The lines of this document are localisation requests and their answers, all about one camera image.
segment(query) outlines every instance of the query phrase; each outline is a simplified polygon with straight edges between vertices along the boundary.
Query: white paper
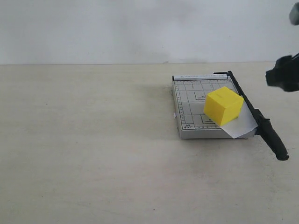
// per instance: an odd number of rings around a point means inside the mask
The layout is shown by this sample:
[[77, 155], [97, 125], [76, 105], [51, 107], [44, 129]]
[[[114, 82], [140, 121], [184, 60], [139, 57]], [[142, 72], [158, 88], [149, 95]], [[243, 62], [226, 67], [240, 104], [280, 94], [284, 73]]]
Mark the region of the white paper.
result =
[[251, 132], [256, 127], [258, 127], [256, 120], [253, 118], [253, 115], [245, 102], [243, 103], [238, 118], [230, 121], [226, 125], [220, 126], [220, 128], [234, 139]]

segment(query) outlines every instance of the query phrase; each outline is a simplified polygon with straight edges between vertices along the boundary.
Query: yellow cube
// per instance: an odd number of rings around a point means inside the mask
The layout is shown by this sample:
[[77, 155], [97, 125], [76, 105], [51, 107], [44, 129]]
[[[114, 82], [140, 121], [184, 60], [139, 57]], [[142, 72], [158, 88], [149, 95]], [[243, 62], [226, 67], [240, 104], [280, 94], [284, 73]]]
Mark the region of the yellow cube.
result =
[[222, 126], [239, 116], [243, 102], [243, 97], [224, 86], [207, 94], [204, 113]]

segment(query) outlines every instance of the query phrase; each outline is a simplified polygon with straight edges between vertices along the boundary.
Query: white table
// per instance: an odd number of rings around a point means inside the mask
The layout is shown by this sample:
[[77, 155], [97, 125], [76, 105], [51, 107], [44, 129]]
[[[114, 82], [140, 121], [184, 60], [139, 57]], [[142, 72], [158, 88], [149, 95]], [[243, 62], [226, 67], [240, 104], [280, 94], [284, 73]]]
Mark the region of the white table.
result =
[[[274, 63], [0, 66], [0, 223], [297, 224], [299, 92]], [[180, 140], [171, 76], [232, 70], [289, 150]]]

